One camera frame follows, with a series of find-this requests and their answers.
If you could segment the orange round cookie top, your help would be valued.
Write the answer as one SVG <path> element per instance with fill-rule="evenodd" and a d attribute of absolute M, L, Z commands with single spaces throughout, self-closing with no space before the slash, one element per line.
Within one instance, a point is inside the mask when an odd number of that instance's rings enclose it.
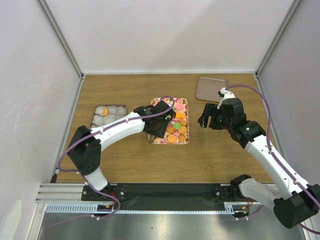
<path fill-rule="evenodd" d="M 103 112 L 102 112 L 102 116 L 107 116 L 109 114 L 109 109 L 106 107 Z"/>

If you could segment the metal serving tongs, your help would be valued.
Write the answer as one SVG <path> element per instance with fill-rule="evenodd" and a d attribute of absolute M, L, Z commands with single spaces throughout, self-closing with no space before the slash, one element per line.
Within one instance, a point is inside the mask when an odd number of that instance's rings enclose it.
<path fill-rule="evenodd" d="M 157 138 L 158 138 L 157 136 L 149 135 L 148 143 L 149 143 L 149 144 L 153 144 L 154 141 L 155 141 Z"/>

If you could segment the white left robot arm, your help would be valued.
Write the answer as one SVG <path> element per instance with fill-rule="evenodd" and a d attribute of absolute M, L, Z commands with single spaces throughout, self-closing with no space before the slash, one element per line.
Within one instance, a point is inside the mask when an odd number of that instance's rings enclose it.
<path fill-rule="evenodd" d="M 90 129 L 83 125 L 76 130 L 67 148 L 67 156 L 76 172 L 93 187 L 92 194 L 98 200 L 105 200 L 110 194 L 109 181 L 100 168 L 101 153 L 134 134 L 146 133 L 152 140 L 164 138 L 168 125 L 176 116 L 174 105 L 172 97 L 169 103 L 162 97 L 155 105 L 137 107 L 112 123 Z"/>

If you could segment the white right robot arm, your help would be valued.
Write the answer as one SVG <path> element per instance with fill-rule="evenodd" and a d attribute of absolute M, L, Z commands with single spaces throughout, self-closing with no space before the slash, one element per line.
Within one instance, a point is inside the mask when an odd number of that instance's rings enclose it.
<path fill-rule="evenodd" d="M 248 120 L 239 98 L 221 104 L 207 103 L 198 119 L 201 127 L 226 130 L 231 138 L 264 168 L 275 188 L 243 174 L 231 181 L 230 195 L 236 201 L 251 198 L 273 210 L 278 221 L 291 229 L 315 216 L 320 210 L 320 186 L 310 185 L 271 145 L 265 130 Z"/>

